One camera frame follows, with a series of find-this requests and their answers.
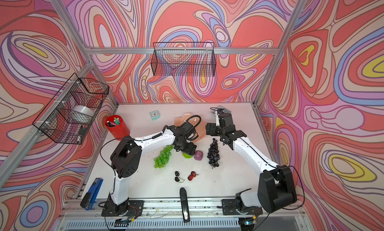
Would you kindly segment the white tape roll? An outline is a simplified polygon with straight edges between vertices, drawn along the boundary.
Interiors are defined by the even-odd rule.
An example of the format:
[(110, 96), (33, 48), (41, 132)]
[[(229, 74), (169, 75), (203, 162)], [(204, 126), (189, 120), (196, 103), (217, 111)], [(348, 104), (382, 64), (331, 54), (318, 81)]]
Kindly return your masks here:
[(94, 111), (83, 105), (76, 105), (70, 112), (70, 118), (78, 124), (89, 124), (93, 117)]

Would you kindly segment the blue stapler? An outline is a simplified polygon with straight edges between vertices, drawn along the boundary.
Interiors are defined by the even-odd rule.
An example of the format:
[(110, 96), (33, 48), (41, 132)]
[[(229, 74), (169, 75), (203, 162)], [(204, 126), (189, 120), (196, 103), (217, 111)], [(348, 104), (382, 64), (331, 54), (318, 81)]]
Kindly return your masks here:
[(81, 203), (80, 203), (80, 206), (86, 210), (86, 211), (89, 211), (93, 208), (93, 205), (96, 201), (96, 198), (98, 196), (98, 193), (100, 191), (100, 188), (103, 184), (103, 179), (101, 178), (96, 178), (91, 187), (89, 188), (89, 190), (86, 192), (86, 194), (84, 195), (84, 197), (82, 198), (81, 200)]

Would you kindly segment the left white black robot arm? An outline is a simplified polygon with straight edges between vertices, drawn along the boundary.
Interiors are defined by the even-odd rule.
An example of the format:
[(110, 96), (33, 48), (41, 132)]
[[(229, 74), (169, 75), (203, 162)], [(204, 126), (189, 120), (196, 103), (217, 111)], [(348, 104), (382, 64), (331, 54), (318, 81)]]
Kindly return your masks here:
[(114, 186), (110, 191), (102, 216), (123, 216), (129, 210), (128, 189), (130, 176), (139, 167), (142, 154), (158, 148), (173, 146), (178, 152), (193, 156), (197, 146), (193, 143), (199, 135), (197, 125), (185, 121), (181, 126), (164, 126), (163, 130), (143, 138), (122, 138), (111, 154), (111, 167), (115, 172)]

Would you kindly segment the black stapler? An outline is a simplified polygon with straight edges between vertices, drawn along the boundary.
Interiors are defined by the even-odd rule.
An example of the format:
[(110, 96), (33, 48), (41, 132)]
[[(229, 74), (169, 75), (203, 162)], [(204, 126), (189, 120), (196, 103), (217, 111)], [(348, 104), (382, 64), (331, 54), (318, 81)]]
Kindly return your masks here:
[(183, 222), (189, 223), (191, 221), (191, 218), (189, 212), (188, 196), (185, 188), (180, 188), (180, 200), (183, 214)]

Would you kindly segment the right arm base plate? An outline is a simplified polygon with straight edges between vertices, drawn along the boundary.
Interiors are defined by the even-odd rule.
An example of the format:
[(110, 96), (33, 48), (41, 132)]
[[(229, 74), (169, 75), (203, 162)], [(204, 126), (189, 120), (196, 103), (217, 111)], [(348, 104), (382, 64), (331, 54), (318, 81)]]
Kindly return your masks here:
[(239, 199), (236, 198), (222, 199), (221, 205), (217, 206), (217, 208), (221, 209), (225, 216), (253, 215), (258, 217), (263, 214), (263, 209), (261, 207), (246, 207)]

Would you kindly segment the green grape bunch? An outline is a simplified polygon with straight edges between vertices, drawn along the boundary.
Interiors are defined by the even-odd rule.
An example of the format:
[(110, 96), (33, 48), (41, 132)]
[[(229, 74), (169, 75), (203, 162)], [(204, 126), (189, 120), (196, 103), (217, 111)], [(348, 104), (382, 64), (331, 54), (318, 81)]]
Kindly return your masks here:
[(162, 169), (169, 163), (173, 149), (174, 149), (173, 145), (168, 145), (160, 152), (160, 154), (154, 159), (155, 169)]

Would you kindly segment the red pen cup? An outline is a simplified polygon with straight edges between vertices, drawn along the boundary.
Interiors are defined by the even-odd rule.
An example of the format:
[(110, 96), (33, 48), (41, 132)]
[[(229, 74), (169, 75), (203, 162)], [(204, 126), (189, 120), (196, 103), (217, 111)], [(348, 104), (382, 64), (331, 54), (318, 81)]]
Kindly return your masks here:
[(112, 136), (121, 141), (122, 138), (130, 135), (130, 130), (124, 122), (123, 118), (119, 115), (112, 115), (106, 118), (105, 126)]

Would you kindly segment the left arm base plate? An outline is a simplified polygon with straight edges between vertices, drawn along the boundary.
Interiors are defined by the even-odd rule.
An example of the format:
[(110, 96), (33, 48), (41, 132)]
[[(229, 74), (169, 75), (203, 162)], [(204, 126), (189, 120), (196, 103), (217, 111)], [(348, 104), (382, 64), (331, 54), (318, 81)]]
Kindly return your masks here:
[(144, 200), (127, 200), (116, 205), (112, 200), (104, 203), (102, 217), (128, 217), (137, 218), (143, 213)]

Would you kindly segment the teal small clock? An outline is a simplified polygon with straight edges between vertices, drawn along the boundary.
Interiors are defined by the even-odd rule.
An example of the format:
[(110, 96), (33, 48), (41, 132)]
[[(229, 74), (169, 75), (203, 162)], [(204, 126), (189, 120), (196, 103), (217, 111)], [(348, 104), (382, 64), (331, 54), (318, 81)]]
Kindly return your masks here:
[(152, 111), (150, 113), (150, 117), (151, 117), (152, 121), (155, 121), (155, 120), (159, 119), (160, 118), (159, 111), (158, 110)]

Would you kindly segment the grey calculator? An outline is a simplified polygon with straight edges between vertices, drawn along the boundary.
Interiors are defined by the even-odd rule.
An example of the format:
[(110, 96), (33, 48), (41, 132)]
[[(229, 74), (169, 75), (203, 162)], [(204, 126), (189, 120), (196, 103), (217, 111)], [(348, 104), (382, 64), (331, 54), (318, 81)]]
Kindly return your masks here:
[(231, 113), (229, 109), (223, 107), (222, 105), (219, 105), (217, 107), (211, 107), (210, 110), (213, 115), (221, 114), (221, 113)]

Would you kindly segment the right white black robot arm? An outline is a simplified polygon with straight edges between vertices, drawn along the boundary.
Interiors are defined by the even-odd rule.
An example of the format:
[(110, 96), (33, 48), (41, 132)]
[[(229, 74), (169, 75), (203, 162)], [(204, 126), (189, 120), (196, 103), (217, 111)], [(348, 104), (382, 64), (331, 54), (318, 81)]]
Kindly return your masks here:
[(258, 188), (236, 194), (236, 209), (240, 212), (249, 207), (261, 207), (271, 214), (297, 202), (293, 172), (288, 166), (280, 166), (258, 150), (247, 137), (237, 130), (232, 114), (222, 108), (212, 107), (216, 122), (206, 124), (206, 134), (218, 137), (223, 145), (240, 155), (259, 175)]

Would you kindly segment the black cherries pair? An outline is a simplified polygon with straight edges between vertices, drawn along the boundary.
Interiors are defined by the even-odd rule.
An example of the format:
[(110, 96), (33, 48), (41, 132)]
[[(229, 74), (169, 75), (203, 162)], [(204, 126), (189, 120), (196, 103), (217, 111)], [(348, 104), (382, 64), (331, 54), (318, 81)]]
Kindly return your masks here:
[(185, 180), (180, 177), (180, 173), (178, 171), (175, 171), (175, 181), (177, 183), (183, 183)]

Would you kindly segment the red cherries pair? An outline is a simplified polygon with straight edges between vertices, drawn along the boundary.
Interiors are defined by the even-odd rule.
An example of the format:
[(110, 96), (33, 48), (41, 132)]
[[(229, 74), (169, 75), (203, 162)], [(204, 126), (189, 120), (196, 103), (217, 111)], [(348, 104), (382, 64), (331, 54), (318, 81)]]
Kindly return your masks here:
[(188, 180), (192, 181), (198, 174), (195, 171), (192, 171), (188, 176)]

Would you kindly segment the pink fruit bowl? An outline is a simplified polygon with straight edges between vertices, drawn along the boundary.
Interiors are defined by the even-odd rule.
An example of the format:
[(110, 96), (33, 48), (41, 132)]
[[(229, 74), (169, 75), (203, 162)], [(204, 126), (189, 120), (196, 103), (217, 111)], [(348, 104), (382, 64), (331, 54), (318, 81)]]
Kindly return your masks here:
[[(174, 120), (174, 125), (177, 127), (181, 126), (187, 119), (189, 119), (192, 116), (194, 116), (194, 114), (186, 113), (181, 117), (176, 117)], [(198, 117), (194, 117), (189, 120), (189, 123), (195, 126), (199, 122), (199, 120), (200, 119)], [(198, 135), (198, 137), (194, 140), (194, 142), (198, 142), (199, 140), (203, 139), (206, 136), (206, 124), (207, 123), (203, 119), (201, 119), (201, 122), (196, 127), (196, 133), (197, 133), (196, 135)]]

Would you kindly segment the dark purple grape bunch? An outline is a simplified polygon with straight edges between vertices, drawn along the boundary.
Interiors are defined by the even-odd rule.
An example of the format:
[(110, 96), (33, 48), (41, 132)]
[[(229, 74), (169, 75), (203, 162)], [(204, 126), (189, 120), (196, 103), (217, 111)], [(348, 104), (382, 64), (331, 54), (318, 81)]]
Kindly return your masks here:
[(212, 143), (208, 149), (207, 158), (212, 169), (219, 167), (220, 154), (218, 149), (218, 140), (215, 138), (212, 139)]

